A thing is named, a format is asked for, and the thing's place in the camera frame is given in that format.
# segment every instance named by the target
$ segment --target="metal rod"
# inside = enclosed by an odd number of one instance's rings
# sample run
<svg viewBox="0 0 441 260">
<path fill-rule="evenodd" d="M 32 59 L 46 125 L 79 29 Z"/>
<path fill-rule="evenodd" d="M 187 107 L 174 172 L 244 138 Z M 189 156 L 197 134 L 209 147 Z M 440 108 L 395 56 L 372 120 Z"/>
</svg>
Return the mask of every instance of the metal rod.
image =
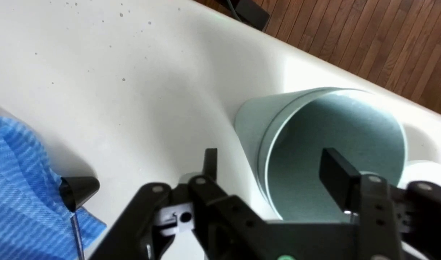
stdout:
<svg viewBox="0 0 441 260">
<path fill-rule="evenodd" d="M 80 225 L 79 225 L 79 219 L 77 219 L 76 214 L 73 214 L 72 222 L 73 222 L 74 235 L 76 235 L 76 241 L 77 241 L 79 258 L 86 260 L 86 251 L 85 251 L 85 245 L 82 242 Z"/>
</svg>

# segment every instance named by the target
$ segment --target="blue striped cloth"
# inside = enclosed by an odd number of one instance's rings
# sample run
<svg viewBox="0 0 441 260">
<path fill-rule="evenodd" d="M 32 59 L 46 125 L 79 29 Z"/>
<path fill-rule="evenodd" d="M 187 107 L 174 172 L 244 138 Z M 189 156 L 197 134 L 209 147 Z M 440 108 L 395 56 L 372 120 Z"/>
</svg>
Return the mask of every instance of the blue striped cloth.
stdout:
<svg viewBox="0 0 441 260">
<path fill-rule="evenodd" d="M 0 117 L 0 260 L 79 258 L 60 185 L 32 130 Z M 86 209 L 77 218 L 87 247 L 106 225 Z"/>
</svg>

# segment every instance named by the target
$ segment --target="white tabletop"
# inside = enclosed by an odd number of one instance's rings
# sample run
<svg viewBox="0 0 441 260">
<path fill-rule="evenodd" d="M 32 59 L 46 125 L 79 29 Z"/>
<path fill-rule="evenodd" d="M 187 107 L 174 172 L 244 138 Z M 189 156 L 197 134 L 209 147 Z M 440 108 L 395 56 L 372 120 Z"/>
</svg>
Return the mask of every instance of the white tabletop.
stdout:
<svg viewBox="0 0 441 260">
<path fill-rule="evenodd" d="M 144 183 L 200 172 L 206 147 L 220 149 L 219 183 L 274 218 L 232 118 L 249 98 L 316 86 L 378 92 L 410 162 L 441 163 L 441 115 L 194 1 L 0 1 L 0 108 L 44 136 L 59 167 L 98 173 L 87 208 L 109 225 Z M 203 258 L 190 235 L 166 257 Z"/>
</svg>

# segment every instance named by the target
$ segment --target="wooden floor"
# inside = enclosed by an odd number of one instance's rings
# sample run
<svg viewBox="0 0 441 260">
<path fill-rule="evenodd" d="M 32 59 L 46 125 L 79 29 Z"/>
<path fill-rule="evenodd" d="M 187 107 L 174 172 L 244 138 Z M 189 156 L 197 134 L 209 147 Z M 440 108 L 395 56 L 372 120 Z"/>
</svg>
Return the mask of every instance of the wooden floor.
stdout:
<svg viewBox="0 0 441 260">
<path fill-rule="evenodd" d="M 441 0 L 257 3 L 267 33 L 441 112 Z"/>
</svg>

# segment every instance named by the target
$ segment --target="cylindrical container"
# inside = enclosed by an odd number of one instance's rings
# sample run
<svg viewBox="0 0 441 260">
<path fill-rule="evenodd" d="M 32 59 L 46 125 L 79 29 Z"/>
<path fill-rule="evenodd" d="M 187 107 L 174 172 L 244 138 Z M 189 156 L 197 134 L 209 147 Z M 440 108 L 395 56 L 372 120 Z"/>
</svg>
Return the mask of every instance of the cylindrical container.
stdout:
<svg viewBox="0 0 441 260">
<path fill-rule="evenodd" d="M 404 127 L 380 97 L 362 89 L 251 99 L 236 114 L 235 128 L 264 195 L 284 219 L 348 221 L 319 177 L 325 147 L 391 183 L 398 183 L 407 160 Z"/>
</svg>

